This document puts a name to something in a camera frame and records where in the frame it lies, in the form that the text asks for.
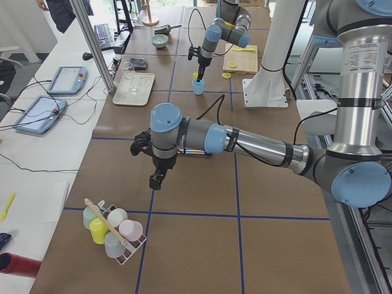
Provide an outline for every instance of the white tray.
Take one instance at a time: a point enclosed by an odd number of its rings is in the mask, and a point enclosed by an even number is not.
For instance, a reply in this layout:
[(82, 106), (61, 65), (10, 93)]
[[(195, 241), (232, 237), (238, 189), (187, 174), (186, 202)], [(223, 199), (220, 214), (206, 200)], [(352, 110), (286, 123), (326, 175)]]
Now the white tray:
[[(117, 87), (113, 103), (116, 105), (144, 106), (148, 102), (151, 88), (153, 87), (155, 75), (153, 73), (137, 72), (135, 78), (130, 82), (122, 77)], [(136, 94), (129, 93), (129, 89), (136, 86)]]

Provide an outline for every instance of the wine glass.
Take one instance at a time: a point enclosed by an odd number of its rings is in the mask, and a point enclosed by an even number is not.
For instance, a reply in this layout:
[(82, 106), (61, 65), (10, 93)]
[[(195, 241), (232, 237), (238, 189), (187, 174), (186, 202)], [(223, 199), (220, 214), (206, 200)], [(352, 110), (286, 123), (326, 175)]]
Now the wine glass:
[(124, 62), (121, 64), (121, 72), (122, 76), (131, 83), (131, 87), (129, 88), (128, 92), (132, 95), (136, 95), (138, 89), (134, 85), (134, 78), (136, 76), (135, 67), (131, 62)]

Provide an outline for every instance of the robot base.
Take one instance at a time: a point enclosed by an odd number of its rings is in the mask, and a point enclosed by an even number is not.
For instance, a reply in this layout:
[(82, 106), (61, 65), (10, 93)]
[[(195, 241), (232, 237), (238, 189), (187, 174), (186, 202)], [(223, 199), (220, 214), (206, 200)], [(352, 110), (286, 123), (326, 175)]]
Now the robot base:
[(245, 107), (287, 108), (282, 72), (272, 73), (275, 76), (273, 78), (262, 73), (258, 72), (253, 79), (243, 79)]

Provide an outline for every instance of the green bowl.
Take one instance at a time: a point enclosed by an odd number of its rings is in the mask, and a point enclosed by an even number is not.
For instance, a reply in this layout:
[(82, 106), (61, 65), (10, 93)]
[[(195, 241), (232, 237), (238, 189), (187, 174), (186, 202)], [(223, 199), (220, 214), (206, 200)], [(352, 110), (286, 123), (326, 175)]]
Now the green bowl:
[(153, 35), (151, 37), (151, 43), (157, 48), (166, 47), (169, 37), (163, 34)]

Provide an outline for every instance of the person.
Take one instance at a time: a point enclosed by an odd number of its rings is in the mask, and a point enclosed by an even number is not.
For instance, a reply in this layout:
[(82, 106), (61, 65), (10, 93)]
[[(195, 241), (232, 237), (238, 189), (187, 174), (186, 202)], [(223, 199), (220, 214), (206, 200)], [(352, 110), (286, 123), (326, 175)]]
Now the person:
[[(65, 33), (76, 17), (69, 0), (47, 0), (48, 5), (45, 4), (44, 0), (36, 1), (39, 8), (43, 11), (50, 12), (50, 16), (56, 24), (57, 29), (60, 32)], [(88, 0), (83, 0), (83, 4), (86, 8), (87, 14), (94, 15), (90, 2)]]

